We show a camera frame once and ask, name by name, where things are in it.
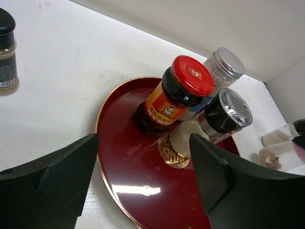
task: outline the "table surface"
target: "table surface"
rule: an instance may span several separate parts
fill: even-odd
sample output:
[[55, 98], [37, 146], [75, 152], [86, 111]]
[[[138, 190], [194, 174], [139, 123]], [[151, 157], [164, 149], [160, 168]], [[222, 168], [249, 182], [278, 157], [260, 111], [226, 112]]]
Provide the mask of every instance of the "table surface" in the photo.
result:
[[[68, 0], [2, 0], [16, 20], [18, 91], [0, 97], [0, 171], [94, 132], [98, 110], [120, 83], [162, 76], [178, 55], [205, 57]], [[265, 85], [243, 76], [230, 88], [249, 104], [250, 127], [234, 135], [243, 158], [256, 161], [260, 138], [285, 121]], [[116, 206], [94, 168], [77, 229], [135, 226]]]

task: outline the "tray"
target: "tray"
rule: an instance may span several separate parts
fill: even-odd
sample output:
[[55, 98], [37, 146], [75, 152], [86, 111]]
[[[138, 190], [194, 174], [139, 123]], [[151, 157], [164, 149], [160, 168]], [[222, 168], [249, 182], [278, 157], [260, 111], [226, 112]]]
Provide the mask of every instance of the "tray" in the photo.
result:
[[[209, 229], [192, 159], [173, 151], [169, 133], [152, 137], [133, 125], [132, 114], [160, 81], [135, 78], [106, 97], [95, 126], [99, 169], [111, 196], [138, 228]], [[239, 155], [231, 137], [219, 146]]]

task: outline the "wall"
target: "wall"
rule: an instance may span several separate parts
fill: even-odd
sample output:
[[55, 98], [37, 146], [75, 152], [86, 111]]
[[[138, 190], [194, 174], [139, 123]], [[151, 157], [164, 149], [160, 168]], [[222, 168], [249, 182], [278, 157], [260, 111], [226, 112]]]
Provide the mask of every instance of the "wall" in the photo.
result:
[[266, 87], [288, 123], [305, 118], [305, 58], [267, 83]]
[[263, 82], [305, 57], [304, 0], [72, 0], [208, 57], [220, 46]]

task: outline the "red lid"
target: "red lid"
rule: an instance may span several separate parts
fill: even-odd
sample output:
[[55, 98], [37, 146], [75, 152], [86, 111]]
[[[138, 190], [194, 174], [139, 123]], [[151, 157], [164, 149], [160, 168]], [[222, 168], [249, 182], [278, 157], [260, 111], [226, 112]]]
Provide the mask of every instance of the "red lid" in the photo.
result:
[[211, 74], [192, 57], [177, 56], [172, 64], [172, 72], [182, 87], [198, 97], [208, 96], [214, 90]]

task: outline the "jar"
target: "jar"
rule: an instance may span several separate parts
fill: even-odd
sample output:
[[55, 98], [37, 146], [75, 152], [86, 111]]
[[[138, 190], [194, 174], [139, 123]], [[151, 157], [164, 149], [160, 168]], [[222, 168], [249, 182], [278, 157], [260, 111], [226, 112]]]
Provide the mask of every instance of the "jar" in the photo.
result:
[[305, 163], [305, 136], [264, 147], [259, 151], [262, 166], [287, 171]]
[[220, 92], [220, 90], [229, 87], [238, 80], [244, 73], [245, 68], [241, 60], [230, 50], [220, 47], [203, 65], [207, 68], [213, 77], [215, 89], [203, 101], [184, 113], [179, 120], [184, 121], [195, 113], [202, 110], [211, 100]]
[[263, 146], [271, 146], [291, 141], [293, 138], [301, 135], [305, 135], [305, 119], [299, 119], [293, 123], [288, 123], [262, 136], [262, 144]]
[[0, 95], [15, 92], [19, 87], [14, 39], [16, 23], [13, 17], [0, 8]]
[[178, 56], [162, 81], [135, 114], [135, 125], [148, 135], [164, 133], [190, 107], [214, 90], [209, 71], [189, 56]]
[[171, 132], [171, 146], [179, 155], [190, 157], [191, 133], [217, 144], [251, 123], [252, 113], [245, 100], [235, 91], [225, 88], [203, 111], [183, 121]]

